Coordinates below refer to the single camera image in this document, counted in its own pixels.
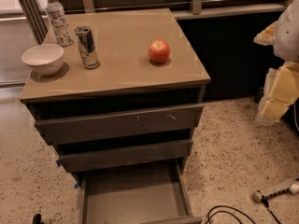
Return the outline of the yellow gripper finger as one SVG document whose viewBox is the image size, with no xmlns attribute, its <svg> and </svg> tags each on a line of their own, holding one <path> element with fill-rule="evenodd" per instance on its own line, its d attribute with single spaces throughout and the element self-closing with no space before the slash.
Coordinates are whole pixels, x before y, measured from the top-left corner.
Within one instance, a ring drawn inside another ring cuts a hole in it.
<svg viewBox="0 0 299 224">
<path fill-rule="evenodd" d="M 265 77 L 263 97 L 258 105 L 257 123 L 273 125 L 299 98 L 299 63 L 285 62 L 270 68 Z"/>
<path fill-rule="evenodd" d="M 274 42 L 274 32 L 276 26 L 277 23 L 275 21 L 268 25 L 265 29 L 263 29 L 254 37 L 253 42 L 263 46 L 272 45 Z"/>
</svg>

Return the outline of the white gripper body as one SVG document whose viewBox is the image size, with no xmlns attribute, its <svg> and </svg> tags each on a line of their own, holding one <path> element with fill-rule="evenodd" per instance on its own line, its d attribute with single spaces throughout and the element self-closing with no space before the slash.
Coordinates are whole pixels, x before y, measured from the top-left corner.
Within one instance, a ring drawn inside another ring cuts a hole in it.
<svg viewBox="0 0 299 224">
<path fill-rule="evenodd" d="M 284 61 L 299 61 L 299 0 L 292 0 L 278 18 L 273 50 Z"/>
</svg>

